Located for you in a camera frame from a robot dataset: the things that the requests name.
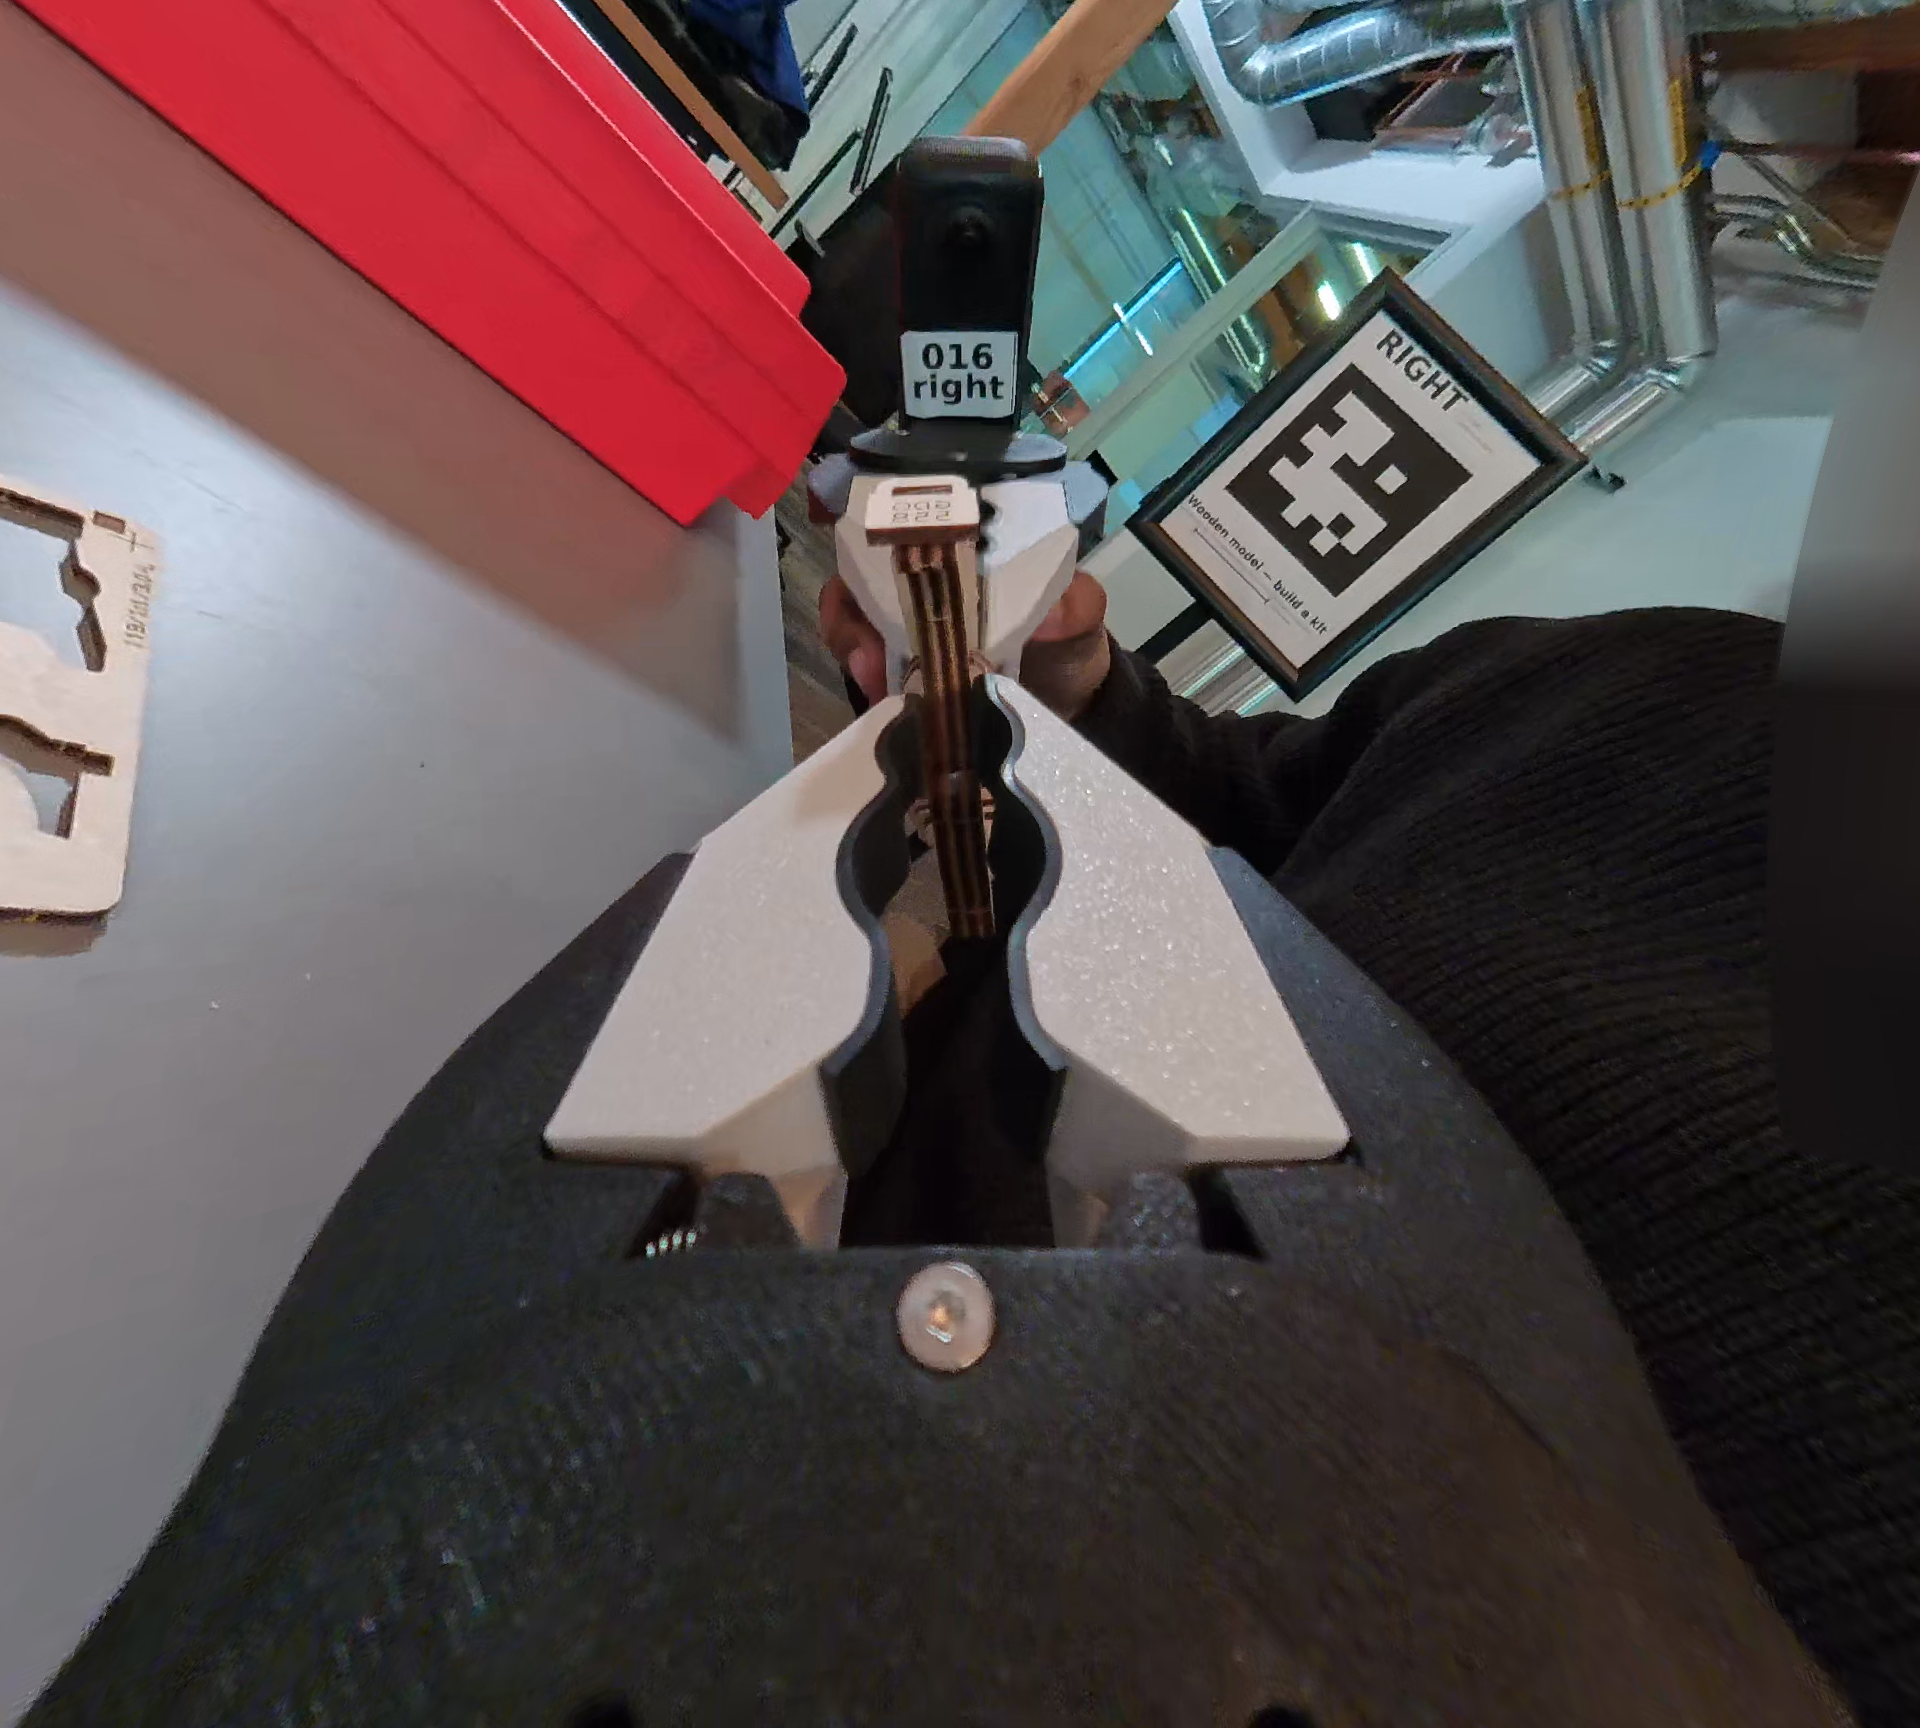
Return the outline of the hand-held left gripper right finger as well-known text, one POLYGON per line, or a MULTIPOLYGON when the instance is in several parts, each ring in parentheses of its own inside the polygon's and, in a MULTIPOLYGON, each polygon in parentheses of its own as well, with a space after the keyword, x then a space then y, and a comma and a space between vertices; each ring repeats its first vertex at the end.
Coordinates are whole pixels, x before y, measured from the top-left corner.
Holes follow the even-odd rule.
POLYGON ((1010 931, 1021 1025, 1059 1076, 1043 1164, 1059 1244, 1141 1173, 1326 1161, 1350 1142, 1205 836, 1016 682, 1004 782, 1043 871, 1010 931))

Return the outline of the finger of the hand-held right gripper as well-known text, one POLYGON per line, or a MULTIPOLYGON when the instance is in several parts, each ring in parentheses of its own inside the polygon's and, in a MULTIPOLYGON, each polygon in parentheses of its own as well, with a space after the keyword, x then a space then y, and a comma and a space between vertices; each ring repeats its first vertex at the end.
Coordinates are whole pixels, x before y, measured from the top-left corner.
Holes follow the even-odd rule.
POLYGON ((973 646, 986 672, 1016 675, 1024 648, 1074 578, 1082 531, 1064 488, 979 488, 976 495, 979 631, 973 646))
POLYGON ((910 477, 855 477, 833 529, 831 653, 862 697, 900 692, 910 633, 897 543, 870 538, 870 519, 892 526, 910 477))

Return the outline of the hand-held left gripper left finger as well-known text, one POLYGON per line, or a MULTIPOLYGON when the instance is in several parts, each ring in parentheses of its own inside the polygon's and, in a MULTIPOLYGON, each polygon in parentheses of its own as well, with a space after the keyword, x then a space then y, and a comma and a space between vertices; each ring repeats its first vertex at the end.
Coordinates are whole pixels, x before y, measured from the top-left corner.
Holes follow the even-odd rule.
POLYGON ((892 695, 709 832, 545 1127, 552 1155, 755 1175, 804 1246, 840 1244, 904 1101, 884 918, 917 776, 892 695))

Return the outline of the wooden model assembly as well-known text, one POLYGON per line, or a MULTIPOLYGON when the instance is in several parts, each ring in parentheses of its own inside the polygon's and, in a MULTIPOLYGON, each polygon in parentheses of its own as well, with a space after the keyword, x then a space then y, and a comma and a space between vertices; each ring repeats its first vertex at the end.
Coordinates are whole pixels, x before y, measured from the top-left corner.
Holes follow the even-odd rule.
POLYGON ((973 712, 980 635, 976 490, 954 473, 878 481, 864 528, 890 552, 919 679, 925 828, 937 857, 954 942, 997 935, 991 804, 976 764, 973 712))

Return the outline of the person's right forearm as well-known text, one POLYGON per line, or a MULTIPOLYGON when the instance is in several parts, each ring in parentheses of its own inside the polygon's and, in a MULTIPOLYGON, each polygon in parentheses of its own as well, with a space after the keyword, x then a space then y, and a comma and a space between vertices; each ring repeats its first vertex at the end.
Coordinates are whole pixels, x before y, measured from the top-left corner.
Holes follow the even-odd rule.
POLYGON ((1707 608, 1481 619, 1314 718, 1208 713, 1113 648, 1074 723, 1381 977, 1414 948, 1764 974, 1781 639, 1707 608))

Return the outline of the grey desk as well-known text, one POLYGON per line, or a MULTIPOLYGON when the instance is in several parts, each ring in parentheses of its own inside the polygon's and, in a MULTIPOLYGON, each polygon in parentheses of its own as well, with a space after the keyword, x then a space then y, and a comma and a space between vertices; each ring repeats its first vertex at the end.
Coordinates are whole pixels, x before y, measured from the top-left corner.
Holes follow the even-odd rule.
POLYGON ((436 1067, 789 755, 683 529, 5 3, 5 475, 156 534, 126 887, 5 924, 5 1722, 436 1067))

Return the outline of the person's right hand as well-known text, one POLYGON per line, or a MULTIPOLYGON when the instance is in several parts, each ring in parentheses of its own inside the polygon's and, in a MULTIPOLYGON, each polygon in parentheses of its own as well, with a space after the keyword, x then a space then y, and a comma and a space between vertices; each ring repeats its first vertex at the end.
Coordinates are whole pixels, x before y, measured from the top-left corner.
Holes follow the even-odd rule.
MULTIPOLYGON (((1093 708, 1113 666, 1106 608, 1101 580, 1074 572, 1021 656, 1021 684, 1069 723, 1093 708)), ((862 705, 892 694, 884 635, 842 578, 822 588, 821 635, 862 705)))

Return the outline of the black monitor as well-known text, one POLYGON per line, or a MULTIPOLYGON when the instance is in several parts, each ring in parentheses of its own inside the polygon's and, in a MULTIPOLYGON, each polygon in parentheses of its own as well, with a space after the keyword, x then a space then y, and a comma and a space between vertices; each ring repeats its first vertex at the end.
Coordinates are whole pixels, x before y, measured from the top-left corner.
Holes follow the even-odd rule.
POLYGON ((807 278, 801 319, 844 371, 840 404, 866 425, 900 408, 900 255, 892 211, 855 203, 825 235, 786 247, 807 278))

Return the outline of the framed marker sign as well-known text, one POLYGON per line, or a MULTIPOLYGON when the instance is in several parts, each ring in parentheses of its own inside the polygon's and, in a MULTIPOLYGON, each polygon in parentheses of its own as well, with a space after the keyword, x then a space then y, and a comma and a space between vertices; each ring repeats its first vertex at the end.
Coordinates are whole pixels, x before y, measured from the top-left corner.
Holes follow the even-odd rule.
POLYGON ((1303 701, 1587 467, 1387 267, 1127 528, 1303 701))

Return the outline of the red plastic bin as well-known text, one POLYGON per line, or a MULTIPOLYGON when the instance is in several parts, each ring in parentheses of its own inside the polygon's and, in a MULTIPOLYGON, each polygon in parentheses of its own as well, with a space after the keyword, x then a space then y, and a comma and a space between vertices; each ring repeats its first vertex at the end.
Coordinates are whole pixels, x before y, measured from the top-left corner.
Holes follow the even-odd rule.
POLYGON ((847 374, 559 0, 13 0, 666 515, 765 515, 847 374))

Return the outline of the silver ventilation ducts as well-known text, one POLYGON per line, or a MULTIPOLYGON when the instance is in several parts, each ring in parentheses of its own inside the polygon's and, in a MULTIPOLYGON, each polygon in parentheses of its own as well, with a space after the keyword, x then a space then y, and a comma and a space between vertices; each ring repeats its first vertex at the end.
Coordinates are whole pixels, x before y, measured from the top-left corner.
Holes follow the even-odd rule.
POLYGON ((1717 223, 1747 223, 1815 278, 1879 263, 1823 247, 1790 202, 1710 206, 1698 36, 1839 26, 1916 0, 1203 0, 1232 89, 1300 105, 1449 57, 1506 49, 1568 307, 1528 401, 1596 453, 1678 404, 1718 343, 1717 223))

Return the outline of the wooden parts sheet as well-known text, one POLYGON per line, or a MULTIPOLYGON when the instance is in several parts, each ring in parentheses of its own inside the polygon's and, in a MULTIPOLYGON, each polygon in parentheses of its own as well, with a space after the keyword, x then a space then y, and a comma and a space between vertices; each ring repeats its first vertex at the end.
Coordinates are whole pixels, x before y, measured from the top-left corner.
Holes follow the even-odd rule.
POLYGON ((159 535, 130 515, 6 475, 5 518, 61 543, 80 660, 3 624, 9 922, 99 922, 124 899, 153 677, 159 535))

